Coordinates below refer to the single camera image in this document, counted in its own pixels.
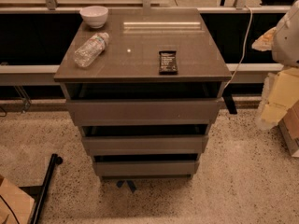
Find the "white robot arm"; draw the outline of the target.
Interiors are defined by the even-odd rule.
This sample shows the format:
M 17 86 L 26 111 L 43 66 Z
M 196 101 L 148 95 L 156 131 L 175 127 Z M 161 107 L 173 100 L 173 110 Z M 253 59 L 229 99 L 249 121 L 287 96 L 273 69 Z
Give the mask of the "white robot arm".
M 269 73 L 263 84 L 256 125 L 261 130 L 277 126 L 287 111 L 299 101 L 299 1 L 277 26 L 255 40 L 258 51 L 272 52 L 272 59 L 283 65 L 276 75 Z

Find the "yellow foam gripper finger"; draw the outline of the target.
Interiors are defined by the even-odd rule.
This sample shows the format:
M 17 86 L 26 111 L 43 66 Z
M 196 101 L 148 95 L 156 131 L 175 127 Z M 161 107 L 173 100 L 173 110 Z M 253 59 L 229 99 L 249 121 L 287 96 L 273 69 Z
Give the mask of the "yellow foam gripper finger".
M 263 35 L 261 35 L 258 39 L 256 39 L 251 47 L 258 51 L 268 51 L 272 49 L 274 34 L 276 32 L 276 28 L 273 27 L 266 31 Z
M 299 101 L 299 69 L 284 68 L 269 73 L 263 84 L 262 100 L 258 106 L 256 125 L 261 130 L 277 126 L 287 111 Z

